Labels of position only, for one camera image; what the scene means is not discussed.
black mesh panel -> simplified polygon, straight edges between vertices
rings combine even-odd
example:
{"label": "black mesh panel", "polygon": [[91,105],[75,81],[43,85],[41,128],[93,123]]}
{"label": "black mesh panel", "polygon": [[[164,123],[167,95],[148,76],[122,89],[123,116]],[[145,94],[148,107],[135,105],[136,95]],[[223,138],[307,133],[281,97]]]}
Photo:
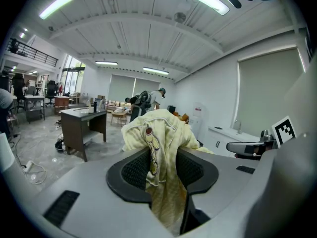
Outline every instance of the black mesh panel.
{"label": "black mesh panel", "polygon": [[203,166],[186,157],[184,154],[177,153],[176,156],[177,175],[185,188],[197,181],[204,175]]}
{"label": "black mesh panel", "polygon": [[130,185],[145,190],[147,174],[150,170],[150,153],[146,152],[127,163],[122,168],[122,178]]}

towel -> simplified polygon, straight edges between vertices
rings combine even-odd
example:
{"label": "towel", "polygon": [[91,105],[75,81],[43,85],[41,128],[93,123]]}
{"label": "towel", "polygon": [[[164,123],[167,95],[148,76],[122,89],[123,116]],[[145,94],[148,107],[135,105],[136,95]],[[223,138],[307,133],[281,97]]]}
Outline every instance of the towel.
{"label": "towel", "polygon": [[200,148],[190,126],[164,109],[137,117],[121,132],[124,151],[146,146],[150,148],[151,164],[146,192],[152,197],[152,212],[166,228],[171,228],[183,216],[187,194],[176,171],[178,147],[213,152],[205,147]]}

faucet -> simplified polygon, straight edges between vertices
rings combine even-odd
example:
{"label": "faucet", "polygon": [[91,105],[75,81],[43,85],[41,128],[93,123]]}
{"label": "faucet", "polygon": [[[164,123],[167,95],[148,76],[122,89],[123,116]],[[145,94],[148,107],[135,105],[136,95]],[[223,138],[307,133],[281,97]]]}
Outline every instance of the faucet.
{"label": "faucet", "polygon": [[239,122],[239,129],[238,129],[238,134],[242,134],[242,131],[241,131],[241,121],[240,120],[236,120],[234,123],[236,122]]}

dark wooden desk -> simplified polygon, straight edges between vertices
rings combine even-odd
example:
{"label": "dark wooden desk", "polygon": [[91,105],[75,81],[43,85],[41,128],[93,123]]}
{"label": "dark wooden desk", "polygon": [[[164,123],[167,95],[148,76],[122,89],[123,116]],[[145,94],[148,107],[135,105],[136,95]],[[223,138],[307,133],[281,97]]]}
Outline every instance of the dark wooden desk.
{"label": "dark wooden desk", "polygon": [[83,153],[87,161],[85,144],[101,133],[106,141],[106,111],[88,113],[88,108],[61,110],[61,128],[67,153],[75,149]]}

power strip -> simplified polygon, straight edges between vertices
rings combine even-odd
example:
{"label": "power strip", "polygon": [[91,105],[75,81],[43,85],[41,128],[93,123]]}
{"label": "power strip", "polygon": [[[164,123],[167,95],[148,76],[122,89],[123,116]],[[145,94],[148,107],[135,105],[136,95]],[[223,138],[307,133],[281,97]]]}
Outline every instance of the power strip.
{"label": "power strip", "polygon": [[33,166],[33,162],[32,161],[28,161],[28,163],[26,164],[26,167],[22,168],[22,170],[24,172],[29,172],[32,166]]}

